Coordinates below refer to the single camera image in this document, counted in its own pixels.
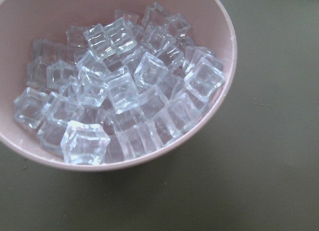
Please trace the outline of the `pile of clear ice cubes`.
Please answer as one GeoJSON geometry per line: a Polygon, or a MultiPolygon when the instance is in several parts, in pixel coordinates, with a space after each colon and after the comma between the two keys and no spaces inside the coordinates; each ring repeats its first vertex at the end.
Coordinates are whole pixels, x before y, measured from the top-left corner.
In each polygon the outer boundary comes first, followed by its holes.
{"type": "Polygon", "coordinates": [[[117,9],[110,24],[71,26],[66,44],[34,40],[14,121],[68,164],[118,163],[173,143],[225,81],[190,28],[155,2],[143,16],[117,9]]]}

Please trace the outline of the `pink plastic bowl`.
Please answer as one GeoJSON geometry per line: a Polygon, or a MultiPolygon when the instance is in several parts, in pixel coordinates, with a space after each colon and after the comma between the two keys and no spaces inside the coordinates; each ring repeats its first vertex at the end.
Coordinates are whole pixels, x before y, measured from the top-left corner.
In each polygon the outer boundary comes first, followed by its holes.
{"type": "Polygon", "coordinates": [[[191,139],[223,103],[234,79],[237,41],[232,21],[220,0],[1,0],[0,1],[0,140],[14,152],[37,163],[78,172],[113,171],[156,159],[191,139]],[[13,101],[26,83],[26,65],[32,40],[46,38],[64,42],[70,25],[107,24],[114,10],[143,13],[158,2],[167,10],[182,13],[192,26],[194,40],[216,52],[222,61],[225,82],[212,95],[212,108],[183,137],[149,155],[115,164],[73,165],[40,148],[34,135],[14,122],[13,101]]]}

